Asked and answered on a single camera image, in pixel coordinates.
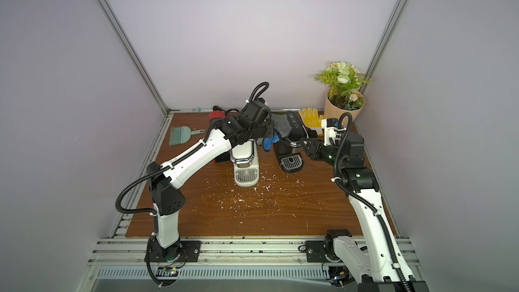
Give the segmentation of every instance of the glove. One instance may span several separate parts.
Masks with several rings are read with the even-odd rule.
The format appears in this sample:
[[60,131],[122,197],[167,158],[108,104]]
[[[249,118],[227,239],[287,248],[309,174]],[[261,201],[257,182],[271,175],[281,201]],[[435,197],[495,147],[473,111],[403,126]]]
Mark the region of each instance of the glove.
[[323,134],[323,129],[321,127],[323,116],[317,114],[317,108],[303,108],[299,111],[299,115],[306,127],[310,128],[310,130],[315,130],[318,135]]
[[279,141],[278,134],[274,132],[274,138],[264,138],[263,139],[263,149],[265,151],[270,151],[270,148],[272,148],[272,144],[275,144]]

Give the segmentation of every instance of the red cylindrical object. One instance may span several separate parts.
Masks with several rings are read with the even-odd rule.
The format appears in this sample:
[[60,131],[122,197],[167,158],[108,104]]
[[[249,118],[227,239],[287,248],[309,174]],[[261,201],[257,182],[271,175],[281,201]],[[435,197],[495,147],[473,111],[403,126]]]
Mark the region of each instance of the red cylindrical object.
[[209,114],[209,121],[211,121],[214,118],[225,118],[225,113],[222,111],[212,111],[211,114]]

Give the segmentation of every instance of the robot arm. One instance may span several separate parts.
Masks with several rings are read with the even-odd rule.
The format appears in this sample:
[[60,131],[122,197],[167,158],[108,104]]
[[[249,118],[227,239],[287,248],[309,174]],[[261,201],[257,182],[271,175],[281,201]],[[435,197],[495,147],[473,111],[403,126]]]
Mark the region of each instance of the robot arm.
[[[412,271],[387,221],[377,180],[371,169],[364,166],[364,139],[357,133],[338,129],[337,122],[337,119],[322,120],[324,141],[304,140],[304,149],[313,160],[330,165],[334,165],[336,158],[339,161],[337,177],[332,181],[339,182],[339,187],[346,192],[359,218],[370,256],[364,255],[346,230],[330,230],[325,238],[327,257],[340,259],[357,283],[365,282],[366,278],[372,282],[410,281]],[[346,140],[343,151],[339,151],[336,144],[340,135],[341,140]]]
[[248,140],[273,135],[270,109],[256,97],[248,101],[235,117],[213,119],[205,138],[184,153],[161,165],[152,163],[148,166],[148,174],[159,172],[149,179],[149,187],[155,210],[150,213],[155,227],[152,235],[155,236],[154,242],[158,243],[154,248],[160,250],[161,259],[175,261],[179,257],[178,212],[186,200],[179,188],[186,180],[221,153]]

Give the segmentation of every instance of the brush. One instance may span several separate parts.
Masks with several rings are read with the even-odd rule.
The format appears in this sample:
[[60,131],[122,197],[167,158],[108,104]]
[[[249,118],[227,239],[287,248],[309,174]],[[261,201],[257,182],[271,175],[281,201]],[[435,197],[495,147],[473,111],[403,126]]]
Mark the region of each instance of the brush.
[[185,144],[191,138],[191,135],[204,133],[205,130],[191,131],[189,127],[172,127],[169,135],[169,145]]

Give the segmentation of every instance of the potted plant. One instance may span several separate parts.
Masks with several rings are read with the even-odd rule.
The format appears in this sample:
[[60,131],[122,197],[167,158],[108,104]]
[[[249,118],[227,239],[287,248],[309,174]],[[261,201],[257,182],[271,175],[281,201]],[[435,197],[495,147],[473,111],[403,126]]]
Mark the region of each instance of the potted plant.
[[364,108],[365,99],[358,89],[362,84],[369,83],[370,79],[366,79],[366,75],[361,74],[354,65],[331,62],[315,79],[330,87],[324,102],[325,118],[338,119],[344,112],[350,112],[355,119]]

